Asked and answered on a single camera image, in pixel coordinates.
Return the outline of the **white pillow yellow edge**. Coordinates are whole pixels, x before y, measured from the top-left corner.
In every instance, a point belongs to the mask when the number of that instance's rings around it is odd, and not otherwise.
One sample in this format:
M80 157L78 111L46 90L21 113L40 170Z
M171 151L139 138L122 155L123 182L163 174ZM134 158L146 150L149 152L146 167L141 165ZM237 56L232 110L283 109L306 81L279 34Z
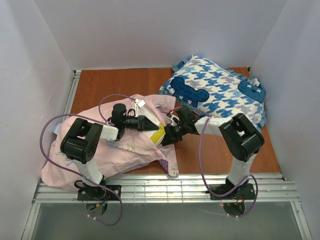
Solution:
M150 140L156 145L159 146L162 142L162 140L165 137L165 126L160 123L160 125L158 126L159 129L158 130L152 130L152 131L147 131L146 135L150 138Z

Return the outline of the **pink pillowcase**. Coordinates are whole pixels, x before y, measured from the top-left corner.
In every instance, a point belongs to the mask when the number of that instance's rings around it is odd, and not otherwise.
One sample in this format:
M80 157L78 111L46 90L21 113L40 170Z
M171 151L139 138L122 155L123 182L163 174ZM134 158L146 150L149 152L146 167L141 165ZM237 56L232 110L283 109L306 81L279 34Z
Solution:
M157 118L163 126L170 123L166 114L175 107L175 97L135 94L131 98L120 100L120 103L129 110L135 106L134 99L146 102L138 111L139 114L150 111L151 116ZM80 179L80 176L74 173L78 170L76 165L60 151L62 140L75 119L76 117L71 116L58 127L56 139L49 150L49 158L52 161L47 162L41 170L41 180L49 187L74 191L74 183ZM137 130L126 130L119 141L99 141L93 159L106 178L142 168L152 162L159 162L170 177L179 175L174 145L155 144L150 133Z

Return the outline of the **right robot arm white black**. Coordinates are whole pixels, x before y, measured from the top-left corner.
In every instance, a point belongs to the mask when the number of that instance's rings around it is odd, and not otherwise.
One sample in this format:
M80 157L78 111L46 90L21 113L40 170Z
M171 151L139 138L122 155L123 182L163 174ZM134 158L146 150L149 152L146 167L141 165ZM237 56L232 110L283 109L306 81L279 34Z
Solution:
M260 131L243 113L232 117L217 118L208 114L196 116L187 106L173 110L177 113L174 124L164 127L163 146L175 144L183 140L186 134L205 134L223 137L232 155L230 172L225 183L217 187L208 185L201 169L200 174L208 193L215 198L233 197L248 184L250 168L265 140Z

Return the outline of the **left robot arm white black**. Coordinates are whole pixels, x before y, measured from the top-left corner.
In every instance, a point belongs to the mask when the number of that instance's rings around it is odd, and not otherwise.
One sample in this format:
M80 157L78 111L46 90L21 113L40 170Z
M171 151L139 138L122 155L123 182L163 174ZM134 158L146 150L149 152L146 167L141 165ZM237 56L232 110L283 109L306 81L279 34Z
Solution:
M108 119L112 126L98 123L91 123L82 118L76 118L69 131L65 135L60 145L60 151L70 159L83 175L82 186L74 186L81 191L89 194L95 200L104 200L107 191L96 186L104 185L105 178L98 169L94 160L100 140L119 141L125 134L125 129L160 133L156 138L156 143L162 140L164 135L164 125L159 122L153 122L145 115L138 115L139 107L131 108L129 115L127 108L122 103L113 106L111 117Z

